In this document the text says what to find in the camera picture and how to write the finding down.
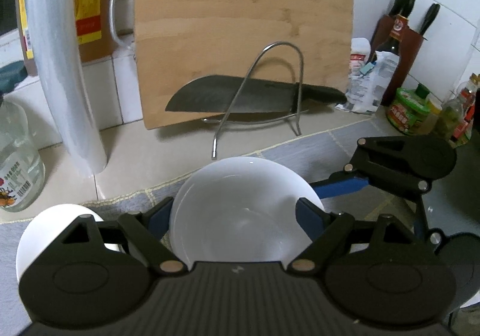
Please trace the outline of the white seasoning bag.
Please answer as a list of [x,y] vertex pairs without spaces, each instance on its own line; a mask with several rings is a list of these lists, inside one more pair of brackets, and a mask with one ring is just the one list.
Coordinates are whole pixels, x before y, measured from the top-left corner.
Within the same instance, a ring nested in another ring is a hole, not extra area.
[[400,56],[388,51],[374,51],[364,37],[352,38],[346,102],[335,106],[344,112],[374,114],[400,62]]

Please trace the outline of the green lidded sauce jar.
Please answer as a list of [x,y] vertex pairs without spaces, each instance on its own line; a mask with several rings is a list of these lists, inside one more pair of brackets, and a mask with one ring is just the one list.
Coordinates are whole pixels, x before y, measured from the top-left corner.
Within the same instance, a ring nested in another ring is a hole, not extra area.
[[423,84],[415,89],[398,88],[386,117],[405,135],[427,135],[433,131],[442,103]]

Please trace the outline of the tall plastic wrap roll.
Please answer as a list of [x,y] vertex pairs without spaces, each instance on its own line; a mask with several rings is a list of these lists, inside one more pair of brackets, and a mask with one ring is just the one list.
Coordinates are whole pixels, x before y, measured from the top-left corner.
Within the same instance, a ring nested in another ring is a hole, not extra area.
[[26,0],[28,28],[49,111],[74,166],[102,172],[107,155],[86,92],[74,0]]

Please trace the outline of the dark soy sauce bottle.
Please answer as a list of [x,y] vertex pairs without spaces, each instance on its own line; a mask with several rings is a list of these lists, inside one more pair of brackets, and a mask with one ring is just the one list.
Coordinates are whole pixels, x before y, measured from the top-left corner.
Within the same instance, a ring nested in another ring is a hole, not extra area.
[[397,14],[388,37],[374,48],[369,61],[377,63],[388,60],[397,66],[400,62],[400,43],[407,27],[408,19],[402,14]]

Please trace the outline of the small condiment bottles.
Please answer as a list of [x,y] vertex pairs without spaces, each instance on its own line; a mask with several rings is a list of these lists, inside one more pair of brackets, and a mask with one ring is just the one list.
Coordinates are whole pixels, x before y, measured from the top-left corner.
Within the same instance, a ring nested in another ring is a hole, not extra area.
[[452,147],[466,144],[471,137],[478,89],[479,75],[473,73],[456,96],[442,106],[432,134],[447,140]]

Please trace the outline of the grey checked dish mat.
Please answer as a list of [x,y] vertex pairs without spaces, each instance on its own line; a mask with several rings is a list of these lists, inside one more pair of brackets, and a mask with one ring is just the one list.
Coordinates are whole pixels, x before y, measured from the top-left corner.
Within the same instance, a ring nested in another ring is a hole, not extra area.
[[[341,170],[362,136],[393,135],[378,118],[362,120],[292,140],[270,140],[267,148],[247,146],[244,156],[266,158],[295,171],[312,183]],[[60,145],[45,148],[47,181],[39,198],[18,213],[1,214],[1,333],[17,335],[29,324],[16,280],[16,250],[29,222],[56,204],[80,204],[111,219],[130,210],[145,211],[163,198],[176,195],[183,182],[208,165],[208,147],[201,140],[184,140],[161,147],[137,123],[104,133],[112,161],[97,178],[81,179]],[[460,147],[455,170],[437,181],[425,196],[428,223],[446,234],[479,231],[479,143]]]

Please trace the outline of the glass jar green lid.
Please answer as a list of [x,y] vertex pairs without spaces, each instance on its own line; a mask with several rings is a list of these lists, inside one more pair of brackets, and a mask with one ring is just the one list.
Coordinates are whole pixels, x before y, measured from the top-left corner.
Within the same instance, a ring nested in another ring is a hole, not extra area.
[[45,165],[29,131],[24,109],[1,99],[1,209],[19,212],[38,198]]

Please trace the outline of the black cleaver knife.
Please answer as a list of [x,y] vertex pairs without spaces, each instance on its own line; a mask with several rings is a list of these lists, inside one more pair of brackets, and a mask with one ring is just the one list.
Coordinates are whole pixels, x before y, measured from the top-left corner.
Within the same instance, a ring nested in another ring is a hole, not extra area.
[[302,102],[344,104],[337,88],[266,79],[210,75],[192,80],[169,100],[167,112],[233,114],[294,113]]

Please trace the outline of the bamboo cutting board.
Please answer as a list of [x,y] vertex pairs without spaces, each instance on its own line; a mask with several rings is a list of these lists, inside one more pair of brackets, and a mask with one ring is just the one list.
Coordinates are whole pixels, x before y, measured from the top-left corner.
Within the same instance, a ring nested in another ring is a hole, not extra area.
[[195,120],[166,106],[201,76],[347,85],[353,0],[134,0],[134,17],[147,129]]

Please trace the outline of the brown knife block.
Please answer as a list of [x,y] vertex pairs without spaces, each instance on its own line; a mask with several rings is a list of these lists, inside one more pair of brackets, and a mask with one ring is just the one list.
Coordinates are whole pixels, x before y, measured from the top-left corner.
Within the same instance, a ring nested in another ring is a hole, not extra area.
[[[388,39],[391,29],[394,26],[395,17],[400,14],[402,17],[408,18],[413,10],[415,0],[394,0],[390,11],[379,19],[377,27],[370,41],[372,49],[376,49],[380,44]],[[406,76],[416,59],[417,54],[424,42],[424,36],[428,28],[436,19],[440,10],[438,3],[433,3],[427,10],[421,26],[418,31],[412,30],[406,26],[403,38],[400,41],[400,62],[397,66],[389,86],[386,88],[382,97],[382,106],[389,106],[395,99],[395,94],[406,79]]]

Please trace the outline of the brown oil jug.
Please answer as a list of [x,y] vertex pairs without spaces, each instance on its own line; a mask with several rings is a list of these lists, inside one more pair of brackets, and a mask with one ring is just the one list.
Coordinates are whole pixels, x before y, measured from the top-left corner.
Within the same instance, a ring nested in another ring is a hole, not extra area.
[[[82,62],[112,54],[116,44],[109,25],[110,0],[74,0],[76,35]],[[24,65],[30,76],[38,74],[32,50],[25,0],[16,0],[16,19]]]

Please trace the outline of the plain white bowl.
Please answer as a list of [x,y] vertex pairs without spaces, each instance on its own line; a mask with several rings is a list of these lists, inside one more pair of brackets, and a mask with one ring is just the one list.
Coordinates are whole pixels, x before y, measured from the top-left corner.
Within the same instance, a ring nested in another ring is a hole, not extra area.
[[[20,281],[24,272],[45,249],[78,217],[91,215],[96,222],[104,222],[96,212],[77,204],[59,204],[39,213],[21,235],[16,253],[16,277]],[[144,268],[121,265],[120,270],[109,271],[102,265],[78,263],[58,273],[59,288],[67,293],[84,294],[105,287],[115,280],[119,283],[132,279],[143,285],[148,283]]]

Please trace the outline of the floral bowl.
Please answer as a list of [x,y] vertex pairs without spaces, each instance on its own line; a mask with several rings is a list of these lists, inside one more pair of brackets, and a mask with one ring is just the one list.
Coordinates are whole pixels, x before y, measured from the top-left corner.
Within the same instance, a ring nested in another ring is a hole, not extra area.
[[197,261],[288,265],[312,241],[295,217],[298,199],[321,208],[297,173],[270,160],[230,157],[192,174],[174,197],[169,241],[188,266]]

